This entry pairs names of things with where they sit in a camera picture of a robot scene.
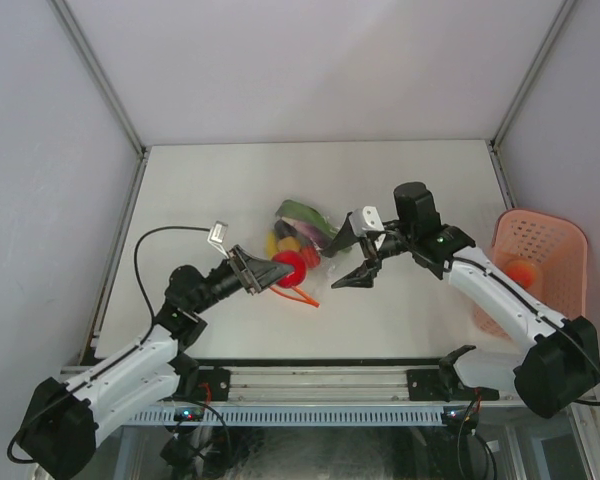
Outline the red fake apple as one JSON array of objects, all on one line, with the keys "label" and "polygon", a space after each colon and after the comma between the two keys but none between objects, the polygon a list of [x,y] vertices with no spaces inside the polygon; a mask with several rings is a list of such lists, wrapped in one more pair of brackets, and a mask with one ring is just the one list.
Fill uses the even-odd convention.
[{"label": "red fake apple", "polygon": [[307,275],[307,265],[298,252],[292,250],[281,251],[276,253],[272,260],[292,268],[288,275],[276,282],[279,287],[290,289],[298,287],[304,282]]}]

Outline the yellow fake banana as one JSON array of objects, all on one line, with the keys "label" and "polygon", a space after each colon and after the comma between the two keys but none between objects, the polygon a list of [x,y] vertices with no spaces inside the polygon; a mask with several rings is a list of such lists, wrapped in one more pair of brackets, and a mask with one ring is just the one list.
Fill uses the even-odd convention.
[{"label": "yellow fake banana", "polygon": [[278,239],[275,233],[273,231],[269,231],[265,241],[265,253],[268,258],[272,258],[279,252],[277,243]]}]

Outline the clear zip top bag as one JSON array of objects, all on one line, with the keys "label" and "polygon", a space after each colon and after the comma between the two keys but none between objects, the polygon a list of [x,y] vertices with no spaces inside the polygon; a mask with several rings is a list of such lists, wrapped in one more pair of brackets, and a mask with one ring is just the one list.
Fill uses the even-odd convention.
[{"label": "clear zip top bag", "polygon": [[269,290],[287,300],[318,308],[321,289],[343,255],[350,251],[346,247],[332,257],[324,255],[338,232],[329,218],[313,207],[284,200],[267,232],[264,253],[267,259],[288,264],[294,271]]}]

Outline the orange fake peach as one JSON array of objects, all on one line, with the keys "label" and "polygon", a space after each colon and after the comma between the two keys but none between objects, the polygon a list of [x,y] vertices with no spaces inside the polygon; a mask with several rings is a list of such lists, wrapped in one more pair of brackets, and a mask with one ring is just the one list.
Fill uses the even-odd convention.
[{"label": "orange fake peach", "polygon": [[528,290],[538,280],[537,268],[523,259],[511,260],[503,268],[504,273],[521,288]]}]

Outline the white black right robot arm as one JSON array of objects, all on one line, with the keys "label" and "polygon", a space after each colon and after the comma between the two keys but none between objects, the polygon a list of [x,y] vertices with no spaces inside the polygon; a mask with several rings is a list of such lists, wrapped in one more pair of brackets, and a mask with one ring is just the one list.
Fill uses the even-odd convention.
[{"label": "white black right robot arm", "polygon": [[422,182],[393,191],[397,219],[382,221],[365,206],[347,214],[321,251],[327,258],[359,245],[363,263],[333,288],[371,288],[384,260],[408,253],[415,263],[466,295],[517,345],[519,354],[462,346],[438,363],[439,385],[460,399],[472,390],[516,394],[536,415],[551,418],[600,385],[597,330],[585,317],[567,318],[516,284],[463,230],[441,221]]}]

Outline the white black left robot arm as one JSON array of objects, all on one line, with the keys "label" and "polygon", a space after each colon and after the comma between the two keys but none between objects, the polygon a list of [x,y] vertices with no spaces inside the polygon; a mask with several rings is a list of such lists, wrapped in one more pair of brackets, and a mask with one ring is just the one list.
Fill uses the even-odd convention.
[{"label": "white black left robot arm", "polygon": [[240,290],[260,293],[294,271],[240,246],[206,275],[191,265],[176,268],[146,333],[76,376],[49,377],[35,388],[14,444],[52,478],[75,477],[135,414],[172,395],[195,395],[198,365],[186,351],[206,327],[201,313]]}]

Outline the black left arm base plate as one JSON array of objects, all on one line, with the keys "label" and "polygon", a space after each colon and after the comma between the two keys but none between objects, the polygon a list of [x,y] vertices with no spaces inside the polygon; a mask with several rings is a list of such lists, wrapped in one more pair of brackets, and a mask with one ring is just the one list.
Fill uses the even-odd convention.
[{"label": "black left arm base plate", "polygon": [[224,368],[198,369],[185,380],[184,390],[178,396],[184,400],[211,403],[229,398],[231,372]]}]

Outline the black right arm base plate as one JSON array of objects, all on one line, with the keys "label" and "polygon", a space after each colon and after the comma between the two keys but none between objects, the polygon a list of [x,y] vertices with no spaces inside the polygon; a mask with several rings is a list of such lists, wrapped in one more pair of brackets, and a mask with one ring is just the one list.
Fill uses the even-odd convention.
[{"label": "black right arm base plate", "polygon": [[493,389],[470,388],[458,383],[446,386],[437,369],[409,369],[406,371],[406,380],[411,401],[470,401],[477,396],[486,401],[500,399],[499,392]]}]

